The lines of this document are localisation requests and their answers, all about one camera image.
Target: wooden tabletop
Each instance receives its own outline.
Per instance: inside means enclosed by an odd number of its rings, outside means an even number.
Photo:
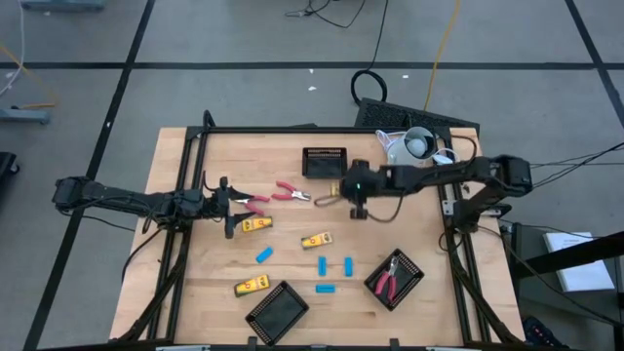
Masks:
[[[454,136],[477,138],[473,129],[451,132]],[[161,130],[146,192],[175,188],[184,134],[185,129]],[[468,140],[455,138],[453,145],[462,159],[470,157],[472,144]],[[349,163],[353,158],[367,159],[372,169],[385,163],[383,150],[373,134],[209,135],[204,163],[208,183],[216,186],[221,176],[227,176],[230,184],[240,191],[270,196],[279,190],[275,186],[275,180],[279,179],[313,197],[327,195],[330,181],[310,180],[301,175],[301,148],[308,146],[347,147]],[[192,172],[194,159],[191,156],[189,172]],[[481,186],[469,185],[470,194],[464,194],[465,197],[476,193]],[[378,217],[388,217],[395,211],[397,202],[396,198],[369,199],[368,208]],[[391,337],[398,337],[401,345],[406,346],[462,344],[449,259],[438,248],[438,237],[444,229],[435,187],[408,196],[397,218],[388,224],[350,219],[350,206],[345,201],[323,209],[303,201],[272,200],[259,206],[273,216],[274,226],[245,234],[237,228],[232,240],[224,238],[222,223],[195,222],[176,343],[247,343],[254,331],[245,316],[270,290],[237,298],[232,287],[251,277],[268,274],[272,286],[282,280],[288,281],[310,306],[307,314],[280,340],[281,345],[387,345]],[[231,211],[246,212],[242,205],[235,203]],[[482,218],[481,225],[497,231],[494,219]],[[301,248],[301,237],[324,231],[333,235],[333,244],[307,251]],[[133,249],[147,237],[138,230]],[[165,235],[157,237],[128,268],[111,337],[125,332],[153,296],[164,241]],[[522,337],[518,306],[500,239],[484,231],[473,234],[473,243],[484,297],[511,332]],[[267,246],[273,248],[273,255],[257,264],[255,257]],[[389,312],[363,282],[397,248],[422,269],[425,278],[393,312]],[[318,275],[319,255],[328,261],[326,277]],[[346,256],[353,257],[352,278],[343,274],[342,263]],[[315,285],[323,283],[336,284],[336,293],[316,294]],[[479,339],[472,300],[468,294],[466,296],[473,338]],[[159,336],[164,335],[169,308],[167,300],[161,314]]]

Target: red handle pliers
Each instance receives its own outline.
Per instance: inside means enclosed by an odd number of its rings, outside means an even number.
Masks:
[[[271,195],[271,197],[273,199],[276,199],[276,200],[299,199],[299,200],[303,200],[303,201],[310,201],[310,199],[312,198],[312,196],[310,196],[310,194],[304,193],[302,191],[298,191],[297,189],[294,188],[294,186],[286,183],[285,181],[278,180],[275,183],[279,187],[283,187],[283,188],[286,188],[286,189],[290,190],[291,193],[290,194],[273,194],[273,195]]]
[[[374,289],[374,294],[380,296],[383,292],[383,287],[388,283],[388,294],[386,296],[390,303],[392,303],[394,295],[397,293],[397,277],[394,276],[397,272],[397,267],[399,267],[399,258],[393,256],[392,259],[390,259],[390,268],[383,271]]]
[[[264,215],[264,211],[257,208],[254,204],[253,201],[263,201],[263,202],[269,202],[271,199],[264,197],[264,196],[259,196],[259,195],[250,195],[250,194],[246,194],[246,193],[242,193],[240,191],[235,190],[233,187],[229,187],[228,188],[228,192],[230,195],[230,199],[234,202],[237,202],[239,204],[245,204],[245,208],[251,212],[254,212],[258,215]]]

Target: white cable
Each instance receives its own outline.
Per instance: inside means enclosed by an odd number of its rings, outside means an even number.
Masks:
[[[383,146],[383,151],[388,152],[388,149],[390,149],[390,146],[392,146],[392,144],[394,144],[395,142],[397,142],[397,140],[400,139],[399,137],[395,139],[391,139],[390,136],[402,136],[406,132],[385,133],[381,130],[376,130],[374,133],[377,135],[377,140],[381,142],[381,146]]]
[[[433,158],[434,156],[436,156],[437,154],[439,154],[439,153],[440,153],[440,151],[446,151],[446,152],[450,152],[451,154],[453,154],[453,155],[455,156],[455,161],[454,161],[454,162],[459,162],[459,161],[461,161],[461,158],[459,158],[459,155],[458,155],[455,151],[453,151],[453,150],[451,150],[451,149],[449,149],[449,148],[445,148],[445,147],[443,147],[443,148],[439,149],[439,150],[438,150],[438,151],[436,151],[433,155],[429,156],[429,158],[427,158],[427,160],[429,160],[430,158]]]
[[[11,77],[11,80],[9,81],[9,84],[7,84],[6,87],[2,88],[2,90],[0,90],[0,97],[11,88],[11,86],[13,86],[13,83],[16,81],[16,79],[18,79],[18,76],[21,73],[21,67],[23,66],[23,58],[26,55],[26,39],[25,39],[25,34],[24,34],[24,25],[23,25],[23,8],[21,7],[21,0],[17,0],[18,1],[18,7],[19,7],[19,32],[21,33],[21,55],[19,56],[19,67],[18,70],[16,70],[16,72],[13,74],[13,77]]]

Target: white paper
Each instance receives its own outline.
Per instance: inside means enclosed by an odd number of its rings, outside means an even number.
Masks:
[[[584,236],[581,238],[567,233],[547,233],[544,234],[546,247],[549,252],[567,249],[574,245],[587,243],[593,240],[592,234],[588,232],[574,233]],[[581,266],[562,269],[557,272],[559,281],[564,292],[586,292],[613,290],[615,286],[608,275],[605,263],[602,260],[595,261]]]

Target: yellow cable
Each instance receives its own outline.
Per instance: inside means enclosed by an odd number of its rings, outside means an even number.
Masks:
[[[38,75],[36,75],[34,72],[29,71],[28,69],[26,69],[26,67],[24,67],[21,62],[16,58],[15,55],[13,55],[13,53],[7,49],[2,43],[0,43],[0,51],[4,52],[16,65],[18,65],[19,67],[21,67],[21,70],[33,81],[35,81],[35,83],[39,84],[39,86],[41,88],[43,88],[49,95],[49,97],[52,99],[53,102],[45,102],[45,103],[30,103],[30,104],[26,104],[24,106],[20,106],[19,108],[43,108],[43,107],[55,107],[57,104],[59,104],[59,98],[57,97],[57,95],[55,94],[55,92],[48,87],[48,85],[46,85],[46,83],[44,83],[44,81],[39,78]]]
[[[429,89],[427,90],[427,98],[425,99],[425,107],[424,111],[427,110],[429,106],[429,98],[431,97],[431,91],[433,90],[433,81],[436,79],[436,70],[438,69],[438,62],[440,61],[440,57],[442,56],[442,51],[445,50],[445,45],[447,44],[447,40],[449,39],[450,31],[452,30],[453,25],[455,24],[455,20],[457,19],[457,14],[459,14],[459,0],[455,0],[455,10],[452,12],[452,17],[448,22],[447,31],[445,31],[445,35],[442,37],[442,42],[440,42],[440,48],[438,48],[438,53],[436,54],[436,60],[433,62],[433,69],[431,70],[431,78],[429,79]]]

